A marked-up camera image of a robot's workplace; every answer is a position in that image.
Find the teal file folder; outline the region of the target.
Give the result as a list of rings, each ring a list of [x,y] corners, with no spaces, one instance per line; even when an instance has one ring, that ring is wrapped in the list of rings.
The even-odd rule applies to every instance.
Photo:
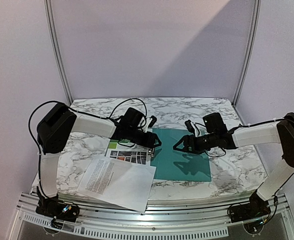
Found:
[[[173,149],[173,145],[184,135],[184,129],[154,128],[152,129],[162,142],[155,148],[151,165],[156,167],[154,179],[183,182],[210,182],[211,171],[206,154],[192,154]]]

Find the green map flyer sheet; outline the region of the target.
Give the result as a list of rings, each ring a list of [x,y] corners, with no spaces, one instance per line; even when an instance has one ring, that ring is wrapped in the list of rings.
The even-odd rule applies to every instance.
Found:
[[[128,140],[110,140],[105,156],[120,161],[149,166],[151,150]]]

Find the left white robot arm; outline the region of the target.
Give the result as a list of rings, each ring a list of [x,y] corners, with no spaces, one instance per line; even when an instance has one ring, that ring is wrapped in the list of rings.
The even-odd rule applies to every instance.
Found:
[[[58,198],[56,177],[60,153],[64,150],[71,133],[97,135],[110,140],[128,140],[135,145],[154,149],[161,146],[156,133],[148,129],[156,117],[147,117],[132,107],[124,115],[113,118],[77,111],[56,102],[36,127],[34,138],[39,149],[37,195],[42,209],[50,216],[57,217],[61,206],[54,201]]]

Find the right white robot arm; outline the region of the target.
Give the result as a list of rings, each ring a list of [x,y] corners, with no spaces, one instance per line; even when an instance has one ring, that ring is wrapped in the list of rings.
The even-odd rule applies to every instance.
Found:
[[[173,150],[196,155],[213,148],[226,151],[254,146],[277,150],[279,161],[252,193],[245,208],[249,218],[256,218],[294,175],[294,112],[255,124],[240,124],[231,129],[227,128],[218,112],[204,116],[203,122],[207,131],[205,135],[184,135],[173,145]]]

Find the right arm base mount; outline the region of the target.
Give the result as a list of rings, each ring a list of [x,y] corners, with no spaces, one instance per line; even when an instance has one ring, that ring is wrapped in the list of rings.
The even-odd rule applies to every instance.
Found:
[[[265,225],[275,215],[279,204],[278,197],[274,196],[274,212],[272,213],[268,201],[260,199],[251,199],[246,204],[232,204],[227,209],[227,215],[232,223],[246,221],[253,218],[259,218],[267,215],[266,219],[260,220],[259,225]]]

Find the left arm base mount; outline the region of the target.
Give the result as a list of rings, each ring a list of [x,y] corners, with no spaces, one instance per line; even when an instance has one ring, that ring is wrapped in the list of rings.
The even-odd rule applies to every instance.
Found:
[[[66,203],[58,199],[58,196],[46,198],[41,194],[39,187],[36,188],[36,193],[39,198],[35,210],[37,214],[57,220],[76,222],[80,213],[77,204]]]

